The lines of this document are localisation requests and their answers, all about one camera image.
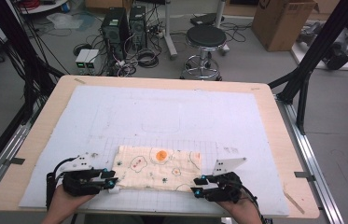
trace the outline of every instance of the cloth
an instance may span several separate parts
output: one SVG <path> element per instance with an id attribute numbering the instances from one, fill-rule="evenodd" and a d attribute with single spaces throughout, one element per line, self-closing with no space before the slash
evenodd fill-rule
<path id="1" fill-rule="evenodd" d="M 200 152 L 159 147 L 120 146 L 113 168 L 123 189 L 160 189 L 191 192 L 201 176 Z"/>

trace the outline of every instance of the stool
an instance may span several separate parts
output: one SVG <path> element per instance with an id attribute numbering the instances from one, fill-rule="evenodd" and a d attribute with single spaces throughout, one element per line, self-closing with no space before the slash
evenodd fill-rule
<path id="1" fill-rule="evenodd" d="M 198 25 L 188 30 L 186 42 L 198 49 L 200 55 L 188 58 L 180 78 L 184 79 L 184 74 L 189 74 L 201 79 L 216 76 L 216 81 L 221 81 L 219 65 L 212 59 L 211 51 L 223 48 L 226 44 L 225 33 L 214 26 Z"/>

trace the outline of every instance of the white device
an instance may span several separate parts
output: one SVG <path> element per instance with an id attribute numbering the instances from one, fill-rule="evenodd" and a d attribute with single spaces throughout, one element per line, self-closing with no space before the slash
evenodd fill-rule
<path id="1" fill-rule="evenodd" d="M 76 65 L 78 69 L 78 73 L 80 75 L 86 75 L 88 74 L 87 68 L 86 68 L 86 60 L 87 56 L 89 56 L 90 50 L 89 49 L 82 49 L 76 58 Z"/>
<path id="2" fill-rule="evenodd" d="M 216 160 L 214 171 L 212 175 L 223 175 L 229 172 L 233 172 L 235 168 L 244 164 L 247 158 L 235 158 L 235 159 L 225 159 Z"/>
<path id="3" fill-rule="evenodd" d="M 60 171 L 61 172 L 70 172 L 70 171 L 82 171 L 90 170 L 93 168 L 93 161 L 98 157 L 97 153 L 88 153 L 86 152 L 83 155 L 77 156 L 74 160 L 64 163 Z"/>
<path id="4" fill-rule="evenodd" d="M 87 73 L 96 76 L 101 69 L 101 56 L 98 49 L 90 49 L 86 59 Z"/>

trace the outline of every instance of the plastic bag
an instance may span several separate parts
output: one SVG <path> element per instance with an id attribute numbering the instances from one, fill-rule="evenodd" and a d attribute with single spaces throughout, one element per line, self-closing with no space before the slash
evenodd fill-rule
<path id="1" fill-rule="evenodd" d="M 83 23 L 82 20 L 75 20 L 73 16 L 62 13 L 48 15 L 47 19 L 54 23 L 55 29 L 78 29 Z"/>

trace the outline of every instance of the computer tower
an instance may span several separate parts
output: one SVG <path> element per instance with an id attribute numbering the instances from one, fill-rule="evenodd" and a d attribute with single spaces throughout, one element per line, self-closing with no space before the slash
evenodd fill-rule
<path id="1" fill-rule="evenodd" d="M 124 7 L 110 7 L 101 25 L 109 60 L 125 60 L 129 50 L 130 29 Z"/>
<path id="2" fill-rule="evenodd" d="M 146 7 L 132 6 L 129 18 L 132 49 L 147 48 Z"/>

